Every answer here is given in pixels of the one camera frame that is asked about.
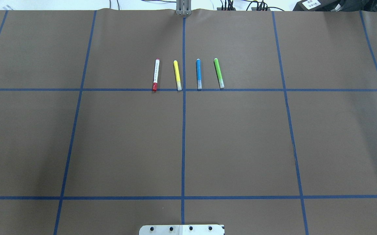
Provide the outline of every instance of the green marker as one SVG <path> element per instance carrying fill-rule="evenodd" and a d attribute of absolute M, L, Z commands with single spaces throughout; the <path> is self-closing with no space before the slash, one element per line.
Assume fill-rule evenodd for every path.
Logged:
<path fill-rule="evenodd" d="M 216 67 L 217 79 L 219 80 L 220 89 L 225 88 L 225 85 L 223 83 L 223 78 L 222 78 L 222 72 L 220 71 L 219 60 L 217 58 L 215 58 L 215 67 Z"/>

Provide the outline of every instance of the metal bracket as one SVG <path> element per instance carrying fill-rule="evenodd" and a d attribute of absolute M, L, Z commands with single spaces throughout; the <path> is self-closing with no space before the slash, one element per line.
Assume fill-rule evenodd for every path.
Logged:
<path fill-rule="evenodd" d="M 139 235 L 225 235 L 224 225 L 142 226 Z"/>
<path fill-rule="evenodd" d="M 176 0 L 177 1 L 177 15 L 187 16 L 191 15 L 191 0 Z"/>

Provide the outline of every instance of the metal post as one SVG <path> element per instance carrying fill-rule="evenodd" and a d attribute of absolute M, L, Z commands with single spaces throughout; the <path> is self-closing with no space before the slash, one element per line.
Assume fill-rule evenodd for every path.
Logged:
<path fill-rule="evenodd" d="M 177 15 L 187 16 L 191 15 L 191 0 L 176 0 L 177 2 Z"/>

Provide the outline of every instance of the blue marker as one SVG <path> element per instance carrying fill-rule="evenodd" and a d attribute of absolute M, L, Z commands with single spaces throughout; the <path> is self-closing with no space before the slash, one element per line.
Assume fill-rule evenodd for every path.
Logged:
<path fill-rule="evenodd" d="M 196 60 L 197 67 L 197 89 L 201 90 L 201 61 L 200 59 Z"/>

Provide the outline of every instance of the marker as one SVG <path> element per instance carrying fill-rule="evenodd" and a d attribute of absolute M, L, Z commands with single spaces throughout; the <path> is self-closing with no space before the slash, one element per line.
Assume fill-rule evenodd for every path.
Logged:
<path fill-rule="evenodd" d="M 175 80 L 177 82 L 177 90 L 181 91 L 181 80 L 180 80 L 180 70 L 178 69 L 178 61 L 174 60 L 174 72 Z"/>
<path fill-rule="evenodd" d="M 159 70 L 160 70 L 160 58 L 157 58 L 155 60 L 154 83 L 152 85 L 152 90 L 154 92 L 157 91 Z"/>
<path fill-rule="evenodd" d="M 219 60 L 217 58 L 215 58 L 215 67 L 216 67 L 217 79 L 219 80 L 220 89 L 225 88 L 225 85 L 223 83 L 223 78 L 222 78 L 222 72 L 220 70 Z"/>
<path fill-rule="evenodd" d="M 201 61 L 200 59 L 196 60 L 197 67 L 197 89 L 201 90 Z"/>

